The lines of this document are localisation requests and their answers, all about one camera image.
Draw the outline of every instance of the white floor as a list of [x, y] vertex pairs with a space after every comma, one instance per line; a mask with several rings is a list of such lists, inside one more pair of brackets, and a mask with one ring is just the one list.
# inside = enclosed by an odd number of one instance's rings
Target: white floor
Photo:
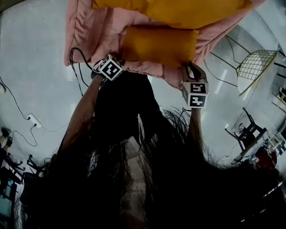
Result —
[[[68, 123], [81, 97], [71, 67], [63, 64], [67, 3], [68, 0], [28, 0], [0, 15], [0, 75], [12, 90], [23, 114], [27, 116], [33, 113], [49, 130], [56, 130]], [[261, 49], [240, 27], [229, 35], [249, 51]], [[247, 53], [235, 43], [232, 42], [232, 45], [236, 60], [242, 61]], [[225, 38], [213, 52], [238, 66], [233, 61], [232, 50]], [[225, 81], [237, 84], [236, 73], [230, 66], [212, 55], [206, 58], [206, 63], [219, 78], [227, 70]], [[207, 108], [202, 111], [204, 143], [215, 161], [229, 164], [240, 153], [240, 147], [225, 132], [225, 126], [228, 125], [228, 130], [234, 127], [232, 131], [237, 131], [240, 123], [248, 123], [242, 107], [246, 107], [255, 122], [266, 127], [269, 134], [276, 131], [286, 116], [271, 103], [271, 85], [277, 66], [273, 65], [258, 86], [254, 85], [242, 97], [239, 97], [236, 87], [221, 83], [208, 72], [205, 65], [201, 67], [206, 71], [210, 84]], [[85, 81], [89, 83], [88, 69], [83, 67], [82, 71]], [[162, 108], [185, 107], [181, 92], [165, 81], [153, 78], [152, 86]], [[0, 128], [2, 126], [19, 131], [31, 144], [35, 144], [30, 133], [32, 122], [22, 118], [8, 92], [0, 95]], [[34, 128], [32, 131], [38, 143], [36, 147], [30, 146], [15, 133], [11, 154], [24, 163], [29, 154], [42, 162], [58, 148], [65, 130], [66, 127], [52, 133]], [[281, 167], [286, 166], [282, 160]]]

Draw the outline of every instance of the orange cushion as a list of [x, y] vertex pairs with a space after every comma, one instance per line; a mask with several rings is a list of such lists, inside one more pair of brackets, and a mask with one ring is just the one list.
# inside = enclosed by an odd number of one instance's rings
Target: orange cushion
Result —
[[197, 29], [252, 7], [249, 0], [94, 0], [94, 8], [137, 10], [173, 28]]
[[197, 36], [195, 30], [131, 26], [126, 28], [120, 54], [128, 61], [181, 67], [193, 60]]

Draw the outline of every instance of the black cable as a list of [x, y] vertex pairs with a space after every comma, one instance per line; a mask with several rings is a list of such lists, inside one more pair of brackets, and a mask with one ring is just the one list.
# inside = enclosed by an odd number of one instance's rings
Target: black cable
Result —
[[206, 64], [206, 62], [205, 62], [205, 60], [204, 60], [204, 64], [205, 64], [205, 66], [206, 66], [206, 69], [210, 72], [210, 74], [211, 74], [213, 77], [215, 77], [217, 80], [219, 80], [219, 81], [221, 81], [221, 82], [224, 82], [224, 83], [227, 83], [227, 84], [229, 84], [229, 85], [232, 85], [232, 86], [237, 87], [237, 85], [235, 85], [235, 84], [232, 84], [232, 83], [230, 83], [230, 82], [226, 82], [226, 81], [223, 81], [223, 80], [217, 78], [217, 77], [209, 70], [209, 68], [208, 68], [208, 66], [207, 66], [207, 64]]
[[185, 109], [185, 108], [183, 108], [183, 107], [182, 107], [182, 111], [192, 112], [192, 110], [190, 110], [190, 109]]
[[82, 82], [83, 82], [87, 87], [89, 87], [89, 86], [86, 84], [86, 82], [84, 81], [84, 79], [82, 78], [82, 71], [81, 71], [80, 63], [78, 63], [78, 68], [80, 69], [80, 74], [81, 74]]
[[81, 95], [82, 95], [82, 97], [83, 97], [81, 84], [80, 84], [80, 81], [78, 80], [77, 73], [76, 73], [76, 71], [75, 71], [74, 65], [73, 65], [73, 64], [71, 64], [71, 67], [72, 67], [72, 69], [73, 69], [73, 71], [74, 71], [74, 74], [75, 74], [76, 79], [77, 79], [78, 86], [80, 87]]
[[228, 39], [227, 37], [225, 37], [225, 38], [226, 38], [226, 40], [228, 41], [228, 43], [229, 43], [229, 45], [230, 45], [230, 47], [231, 47], [231, 49], [232, 49], [232, 54], [233, 54], [233, 60], [234, 60], [234, 62], [235, 62], [235, 63], [238, 63], [238, 64], [241, 64], [240, 62], [238, 62], [238, 61], [235, 60], [235, 55], [234, 55], [233, 46], [232, 46], [231, 42], [229, 41], [229, 39]]
[[278, 52], [286, 58], [286, 55], [281, 50], [279, 50]]
[[43, 130], [45, 130], [45, 131], [47, 131], [47, 132], [57, 132], [57, 131], [63, 129], [64, 127], [66, 127], [66, 126], [68, 126], [68, 125], [69, 125], [69, 123], [63, 125], [62, 127], [58, 128], [58, 129], [56, 129], [56, 130], [53, 130], [53, 131], [46, 129], [46, 128], [44, 128], [43, 126], [41, 126], [41, 129], [43, 129]]
[[227, 157], [227, 158], [228, 158], [228, 157], [232, 154], [233, 149], [236, 147], [237, 144], [235, 144], [235, 145], [233, 146], [231, 152], [230, 152], [228, 155], [223, 155], [220, 159], [218, 159], [218, 160], [216, 161], [215, 164], [217, 164], [220, 160], [222, 160], [223, 157]]
[[83, 52], [82, 52], [79, 48], [76, 48], [76, 47], [73, 47], [73, 48], [71, 48], [71, 50], [70, 50], [70, 63], [74, 63], [74, 61], [73, 61], [73, 54], [74, 54], [74, 51], [75, 51], [75, 50], [77, 50], [77, 51], [80, 52], [80, 54], [82, 55], [82, 58], [84, 59], [84, 61], [85, 61], [85, 63], [86, 63], [86, 66], [87, 66], [90, 70], [92, 70], [92, 67], [88, 64], [88, 62], [87, 62], [87, 60], [86, 60], [86, 58], [85, 58]]
[[233, 69], [236, 70], [236, 68], [235, 68], [232, 64], [228, 63], [226, 60], [222, 59], [221, 57], [217, 56], [216, 54], [214, 54], [214, 53], [212, 53], [212, 52], [210, 52], [210, 54], [212, 54], [212, 55], [214, 55], [215, 57], [219, 58], [220, 60], [224, 61], [227, 65], [231, 66]]
[[[86, 66], [87, 66], [90, 70], [92, 70], [92, 67], [88, 64], [88, 62], [87, 62], [87, 60], [86, 60], [86, 58], [85, 58], [83, 52], [82, 52], [79, 48], [76, 48], [76, 47], [71, 48], [70, 54], [69, 54], [69, 61], [70, 61], [71, 67], [72, 67], [72, 69], [73, 69], [73, 71], [74, 71], [74, 74], [75, 74], [75, 76], [76, 76], [76, 79], [77, 79], [77, 82], [78, 82], [78, 86], [79, 86], [79, 88], [80, 88], [81, 95], [83, 96], [81, 84], [80, 84], [80, 81], [78, 80], [78, 76], [77, 76], [77, 73], [76, 73], [76, 70], [75, 70], [75, 67], [74, 67], [73, 54], [74, 54], [74, 51], [75, 51], [75, 50], [77, 50], [77, 51], [80, 52], [80, 54], [82, 55], [82, 58], [84, 59], [84, 61], [85, 61], [85, 63], [86, 63]], [[87, 87], [89, 87], [89, 86], [86, 84], [86, 82], [83, 80], [80, 64], [78, 64], [78, 67], [79, 67], [79, 69], [80, 69], [80, 75], [81, 75], [81, 78], [82, 78], [82, 82], [83, 82]]]
[[15, 104], [17, 105], [17, 108], [19, 109], [19, 111], [20, 111], [20, 113], [21, 113], [23, 119], [25, 119], [25, 120], [30, 120], [30, 117], [29, 117], [29, 118], [24, 117], [24, 115], [23, 115], [21, 109], [20, 109], [19, 106], [18, 106], [18, 103], [17, 103], [17, 101], [16, 101], [15, 96], [14, 96], [13, 93], [11, 92], [10, 88], [3, 82], [1, 76], [0, 76], [0, 80], [1, 80], [1, 83], [9, 90], [10, 94], [11, 94], [12, 97], [14, 98]]
[[33, 129], [35, 126], [36, 126], [36, 124], [30, 129], [30, 132], [31, 132], [31, 134], [32, 134], [32, 137], [33, 137], [34, 140], [35, 140], [36, 145], [33, 145], [33, 144], [29, 143], [28, 140], [25, 138], [25, 136], [22, 135], [22, 134], [21, 134], [20, 132], [18, 132], [18, 131], [13, 131], [12, 139], [14, 138], [14, 133], [16, 132], [16, 133], [18, 133], [19, 135], [21, 135], [21, 136], [24, 138], [24, 140], [25, 140], [29, 145], [31, 145], [32, 147], [36, 147], [36, 146], [37, 146], [37, 142], [36, 142], [36, 139], [35, 139], [35, 137], [34, 137], [34, 135], [33, 135], [33, 132], [32, 132], [32, 129]]
[[238, 46], [240, 46], [242, 49], [244, 49], [245, 51], [247, 51], [247, 53], [250, 53], [246, 48], [244, 48], [242, 45], [240, 45], [237, 41], [235, 41], [234, 39], [232, 39], [231, 37], [229, 37], [228, 35], [226, 35], [227, 38], [231, 39], [232, 41], [234, 41]]

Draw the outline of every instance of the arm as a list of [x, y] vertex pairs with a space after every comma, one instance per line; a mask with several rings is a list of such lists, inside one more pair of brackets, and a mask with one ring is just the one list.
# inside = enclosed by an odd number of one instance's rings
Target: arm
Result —
[[78, 133], [82, 124], [93, 117], [97, 94], [103, 79], [104, 78], [101, 75], [97, 74], [93, 78], [88, 90], [85, 92], [84, 96], [77, 104], [69, 122], [66, 135], [63, 139], [61, 148], [62, 150], [65, 148], [65, 144], [68, 143], [70, 139]]
[[189, 136], [193, 138], [193, 142], [198, 142], [200, 151], [203, 152], [203, 142], [201, 134], [201, 110], [192, 109], [190, 127], [189, 127]]

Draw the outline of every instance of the pink blanket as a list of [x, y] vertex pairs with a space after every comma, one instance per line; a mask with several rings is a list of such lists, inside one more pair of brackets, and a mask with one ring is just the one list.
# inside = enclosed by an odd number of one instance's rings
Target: pink blanket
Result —
[[[251, 0], [253, 8], [265, 0]], [[120, 8], [93, 9], [93, 0], [70, 0], [66, 16], [65, 65], [69, 65], [69, 52], [72, 47], [78, 47], [86, 59], [95, 63], [111, 52], [119, 52], [125, 38], [125, 28], [130, 25], [163, 25], [136, 11]], [[235, 15], [204, 26], [199, 29], [196, 52], [193, 62], [197, 65], [203, 62], [205, 56], [214, 48], [237, 23], [249, 12], [241, 11]], [[78, 52], [73, 59], [83, 62]], [[171, 86], [180, 89], [182, 70], [153, 62], [126, 62], [125, 69], [150, 76], [162, 78]]]

